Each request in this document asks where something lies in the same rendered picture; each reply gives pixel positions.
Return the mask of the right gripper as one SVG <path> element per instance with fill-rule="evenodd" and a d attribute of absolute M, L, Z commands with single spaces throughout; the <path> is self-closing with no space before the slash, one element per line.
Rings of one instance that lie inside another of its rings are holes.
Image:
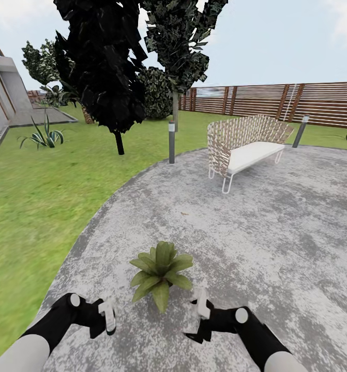
<path fill-rule="evenodd" d="M 212 331 L 222 332 L 219 322 L 219 314 L 222 309 L 214 308 L 213 303 L 209 299 L 206 300 L 206 307 L 210 309 L 210 317 L 209 319 L 205 320 L 201 319 L 198 333 L 185 333 L 187 337 L 191 338 L 197 343 L 200 343 L 201 345 L 203 344 L 204 340 L 206 342 L 210 342 L 212 340 Z"/>

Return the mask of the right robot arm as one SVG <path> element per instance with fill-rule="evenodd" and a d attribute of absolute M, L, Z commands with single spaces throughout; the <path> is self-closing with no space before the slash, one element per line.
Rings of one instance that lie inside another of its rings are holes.
<path fill-rule="evenodd" d="M 205 288 L 199 290 L 195 312 L 202 316 L 198 333 L 185 333 L 197 343 L 212 340 L 212 331 L 239 335 L 251 359 L 261 372 L 308 372 L 273 330 L 262 324 L 249 307 L 214 308 Z"/>

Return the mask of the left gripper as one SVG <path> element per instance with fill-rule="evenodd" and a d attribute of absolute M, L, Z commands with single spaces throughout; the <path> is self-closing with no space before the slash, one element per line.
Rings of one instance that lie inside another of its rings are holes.
<path fill-rule="evenodd" d="M 90 315 L 88 319 L 84 322 L 81 323 L 81 326 L 86 326 L 90 327 L 90 338 L 94 339 L 98 335 L 100 335 L 102 332 L 104 332 L 106 328 L 106 323 L 105 323 L 105 316 L 101 316 L 98 313 L 99 305 L 103 303 L 103 299 L 99 298 L 92 304 L 90 304 Z"/>

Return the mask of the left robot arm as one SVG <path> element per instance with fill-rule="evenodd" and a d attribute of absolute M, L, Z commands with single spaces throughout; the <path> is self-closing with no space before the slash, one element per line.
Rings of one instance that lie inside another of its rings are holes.
<path fill-rule="evenodd" d="M 0 357 L 0 372 L 41 372 L 53 349 L 71 324 L 90 327 L 94 339 L 106 329 L 115 329 L 111 300 L 87 303 L 77 293 L 66 293 L 27 327 Z"/>

